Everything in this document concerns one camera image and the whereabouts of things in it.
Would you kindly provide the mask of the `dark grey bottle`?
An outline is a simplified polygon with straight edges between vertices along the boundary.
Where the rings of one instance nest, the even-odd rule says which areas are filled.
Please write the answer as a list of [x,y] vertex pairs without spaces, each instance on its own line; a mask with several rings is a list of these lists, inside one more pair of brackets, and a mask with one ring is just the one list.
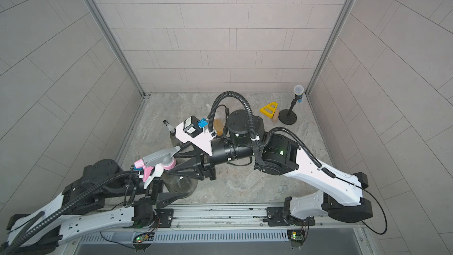
[[172,193],[187,192],[188,194],[187,196],[185,196],[185,198],[191,196],[198,186],[197,179],[178,175],[170,175],[168,171],[165,171],[162,174],[161,178],[169,192]]

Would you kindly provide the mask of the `pink grey spray nozzle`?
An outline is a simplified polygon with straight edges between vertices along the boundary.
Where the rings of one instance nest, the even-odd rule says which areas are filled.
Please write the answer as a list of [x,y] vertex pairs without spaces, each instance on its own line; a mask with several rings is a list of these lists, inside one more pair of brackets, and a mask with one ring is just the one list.
[[136,171],[143,171],[145,166],[156,166],[162,164],[164,170],[171,170],[176,166],[176,159],[174,155],[180,151],[181,147],[176,146],[170,149],[163,149],[158,152],[147,155],[134,163],[133,169]]

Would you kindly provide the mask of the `black white spray nozzle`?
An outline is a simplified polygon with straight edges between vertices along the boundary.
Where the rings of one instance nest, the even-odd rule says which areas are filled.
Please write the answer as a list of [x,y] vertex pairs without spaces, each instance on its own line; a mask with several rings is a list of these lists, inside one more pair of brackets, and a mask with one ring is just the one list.
[[175,135],[176,129],[167,120],[164,120],[163,123],[168,128],[170,134]]

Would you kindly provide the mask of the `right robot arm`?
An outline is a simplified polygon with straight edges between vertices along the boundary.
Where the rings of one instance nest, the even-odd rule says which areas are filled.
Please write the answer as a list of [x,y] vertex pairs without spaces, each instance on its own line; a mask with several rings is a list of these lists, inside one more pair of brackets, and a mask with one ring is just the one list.
[[275,127],[267,132],[262,118],[247,110],[230,113],[226,128],[228,136],[217,138],[213,119],[191,116],[180,123],[176,139],[193,146],[195,152],[169,173],[215,180],[217,165],[254,157],[255,170],[298,179],[318,189],[304,197],[286,198],[286,216],[304,220],[327,215],[343,223],[357,223],[373,216],[372,203],[363,196],[368,187],[366,174],[348,174],[325,164],[289,129]]

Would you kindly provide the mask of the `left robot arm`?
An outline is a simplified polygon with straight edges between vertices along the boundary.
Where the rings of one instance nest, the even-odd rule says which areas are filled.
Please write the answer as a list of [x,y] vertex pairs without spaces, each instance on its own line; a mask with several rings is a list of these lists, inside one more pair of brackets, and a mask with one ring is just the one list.
[[148,239],[159,227],[171,225],[166,206],[189,197],[197,181],[168,174],[176,165],[151,165],[143,159],[124,171],[112,159],[84,168],[80,179],[32,214],[9,220],[3,255],[47,255],[59,245],[116,227],[145,229],[128,248]]

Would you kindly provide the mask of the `orange plastic bottle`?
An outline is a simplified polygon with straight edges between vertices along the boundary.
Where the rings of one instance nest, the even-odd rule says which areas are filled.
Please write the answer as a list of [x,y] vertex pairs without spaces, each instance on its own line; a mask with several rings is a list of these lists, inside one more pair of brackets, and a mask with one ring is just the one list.
[[220,119],[214,119],[213,128],[217,133],[217,137],[221,138],[225,135],[225,125]]

